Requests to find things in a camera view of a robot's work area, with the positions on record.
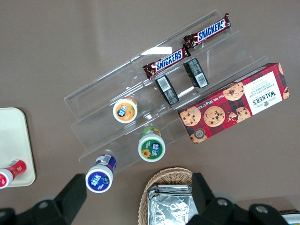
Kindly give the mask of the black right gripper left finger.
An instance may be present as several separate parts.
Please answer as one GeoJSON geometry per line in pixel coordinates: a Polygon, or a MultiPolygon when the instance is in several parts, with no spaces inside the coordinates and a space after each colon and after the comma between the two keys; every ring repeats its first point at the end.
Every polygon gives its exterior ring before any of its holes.
{"type": "Polygon", "coordinates": [[[87,198],[85,175],[76,174],[54,199],[36,203],[15,214],[13,208],[0,209],[2,225],[70,225],[87,198]]]}

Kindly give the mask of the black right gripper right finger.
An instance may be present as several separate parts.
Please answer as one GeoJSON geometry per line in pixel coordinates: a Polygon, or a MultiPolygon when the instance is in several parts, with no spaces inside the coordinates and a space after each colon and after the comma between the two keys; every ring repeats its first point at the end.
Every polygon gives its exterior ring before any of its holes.
{"type": "Polygon", "coordinates": [[[192,174],[192,197],[198,211],[188,225],[286,225],[275,208],[252,204],[242,209],[224,197],[215,197],[201,173],[192,174]]]}

